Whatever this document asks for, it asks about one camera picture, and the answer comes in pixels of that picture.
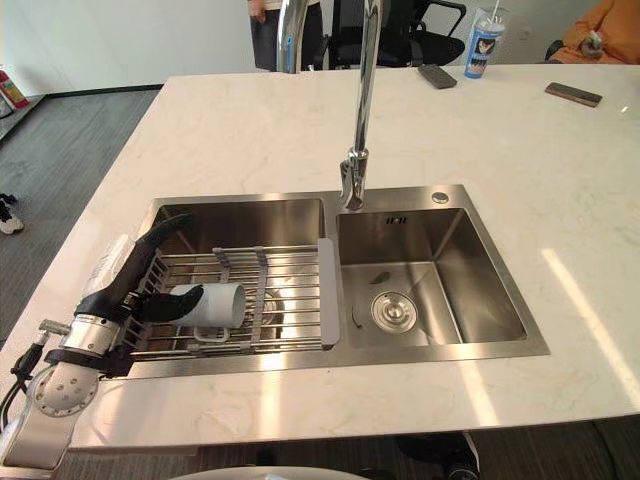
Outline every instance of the white wall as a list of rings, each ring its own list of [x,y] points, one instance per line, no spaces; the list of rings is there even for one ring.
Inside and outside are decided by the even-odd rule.
[[[466,41],[476,7],[491,3],[458,1],[469,11],[455,36]],[[511,15],[495,61],[541,61],[597,2],[502,0]],[[321,3],[329,33],[333,1]],[[28,95],[255,71],[246,0],[0,0],[0,17],[0,62]],[[454,18],[432,6],[429,29],[446,33]]]
[[[239,0],[4,0],[4,62],[27,94],[255,71]]]

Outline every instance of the dish drying rack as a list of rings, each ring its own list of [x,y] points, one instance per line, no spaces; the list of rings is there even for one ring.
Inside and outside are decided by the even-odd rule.
[[[199,341],[192,327],[142,325],[130,318],[136,362],[176,358],[324,350],[338,342],[333,243],[214,248],[211,253],[157,252],[141,282],[145,293],[170,293],[184,284],[241,283],[245,316],[223,343]],[[215,335],[216,328],[209,335]]]

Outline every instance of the orange jacket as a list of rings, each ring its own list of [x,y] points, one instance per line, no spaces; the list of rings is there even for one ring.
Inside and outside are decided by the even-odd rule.
[[[587,58],[580,44],[589,31],[602,38],[602,57]],[[564,47],[553,59],[562,63],[640,64],[640,0],[604,0],[569,29],[562,39]]]

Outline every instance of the smartphone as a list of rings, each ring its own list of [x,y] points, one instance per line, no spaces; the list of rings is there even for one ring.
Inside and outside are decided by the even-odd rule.
[[[551,82],[547,86],[547,88],[544,89],[544,91],[550,93],[551,95],[556,95],[558,97],[566,98],[567,100],[582,103],[583,105],[587,105],[589,107],[597,107],[600,103],[600,100],[602,100],[602,96],[596,95],[595,93],[586,92],[578,88],[568,87],[567,85],[562,85],[561,83],[556,82]]]
[[[451,88],[458,84],[455,78],[437,65],[420,65],[418,70],[437,89]]]

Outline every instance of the tall chrome faucet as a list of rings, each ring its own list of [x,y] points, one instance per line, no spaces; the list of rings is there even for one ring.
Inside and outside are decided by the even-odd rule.
[[[369,151],[365,146],[373,77],[378,58],[378,41],[382,24],[383,0],[364,0],[362,54],[360,57],[360,83],[356,110],[356,133],[347,159],[340,163],[342,177],[341,200],[349,210],[358,210],[364,204],[364,179]],[[283,0],[278,24],[279,72],[298,73],[302,53],[302,32],[309,0]]]

